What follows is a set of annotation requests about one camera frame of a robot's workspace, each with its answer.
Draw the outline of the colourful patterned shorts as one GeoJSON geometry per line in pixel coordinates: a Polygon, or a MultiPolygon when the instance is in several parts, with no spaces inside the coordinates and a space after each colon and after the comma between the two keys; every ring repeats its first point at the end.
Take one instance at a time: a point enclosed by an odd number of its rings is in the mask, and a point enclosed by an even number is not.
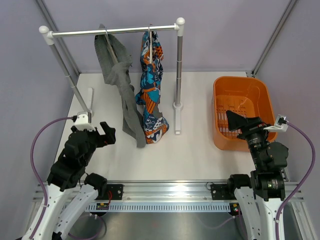
{"type": "Polygon", "coordinates": [[[142,36],[140,50],[140,91],[135,95],[137,105],[143,106],[142,129],[147,144],[157,143],[169,130],[170,125],[159,110],[163,79],[164,53],[156,31],[152,32],[153,62],[149,64],[149,32],[142,36]]]}

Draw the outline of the grey shorts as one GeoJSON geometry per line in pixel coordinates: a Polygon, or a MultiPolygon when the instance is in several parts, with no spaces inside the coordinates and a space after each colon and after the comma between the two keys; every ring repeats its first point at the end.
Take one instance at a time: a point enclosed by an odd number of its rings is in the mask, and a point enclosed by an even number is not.
{"type": "Polygon", "coordinates": [[[122,130],[135,139],[137,148],[144,148],[147,143],[142,127],[143,116],[137,109],[135,88],[131,84],[129,75],[129,68],[133,63],[132,56],[116,37],[113,49],[117,56],[118,64],[114,64],[112,61],[104,35],[96,35],[94,37],[94,48],[104,83],[116,86],[121,97],[122,130]]]}

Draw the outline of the grey clothes hanger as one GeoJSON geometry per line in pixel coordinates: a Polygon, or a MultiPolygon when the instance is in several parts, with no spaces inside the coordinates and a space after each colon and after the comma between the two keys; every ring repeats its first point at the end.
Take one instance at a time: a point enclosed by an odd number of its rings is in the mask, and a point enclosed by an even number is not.
{"type": "Polygon", "coordinates": [[[106,43],[107,43],[107,50],[111,56],[111,59],[112,59],[112,62],[114,64],[118,64],[118,58],[114,52],[114,48],[113,48],[113,43],[115,41],[115,37],[111,34],[111,35],[108,35],[108,31],[106,29],[104,29],[104,37],[105,37],[105,40],[106,40],[106,43]]]}

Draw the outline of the cream clothes hanger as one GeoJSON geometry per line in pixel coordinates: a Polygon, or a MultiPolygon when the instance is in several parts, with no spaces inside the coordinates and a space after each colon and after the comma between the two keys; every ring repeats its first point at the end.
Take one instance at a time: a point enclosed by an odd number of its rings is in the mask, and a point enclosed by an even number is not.
{"type": "Polygon", "coordinates": [[[149,64],[153,64],[153,37],[152,37],[152,31],[151,26],[148,27],[148,33],[149,33],[149,64]]]}

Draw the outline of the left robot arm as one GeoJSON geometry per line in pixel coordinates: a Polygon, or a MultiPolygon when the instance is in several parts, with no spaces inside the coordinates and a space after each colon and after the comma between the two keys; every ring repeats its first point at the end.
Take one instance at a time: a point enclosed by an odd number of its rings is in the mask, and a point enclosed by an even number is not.
{"type": "Polygon", "coordinates": [[[93,153],[98,148],[116,142],[116,130],[101,122],[104,134],[97,128],[71,128],[57,161],[50,168],[47,184],[40,179],[43,200],[23,240],[64,240],[71,228],[95,199],[103,199],[108,192],[107,179],[96,173],[86,176],[79,193],[66,205],[67,200],[86,173],[93,153]]]}

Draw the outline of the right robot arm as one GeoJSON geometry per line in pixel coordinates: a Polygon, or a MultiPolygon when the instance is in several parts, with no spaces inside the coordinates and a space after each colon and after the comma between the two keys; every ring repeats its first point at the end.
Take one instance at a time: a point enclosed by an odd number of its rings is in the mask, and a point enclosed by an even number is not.
{"type": "Polygon", "coordinates": [[[228,129],[240,131],[237,138],[247,143],[255,169],[250,173],[250,186],[258,204],[261,236],[264,240],[285,238],[283,208],[286,199],[282,170],[287,167],[289,149],[280,142],[269,142],[270,132],[286,132],[286,117],[278,115],[273,125],[260,117],[244,117],[226,111],[228,129]]]}

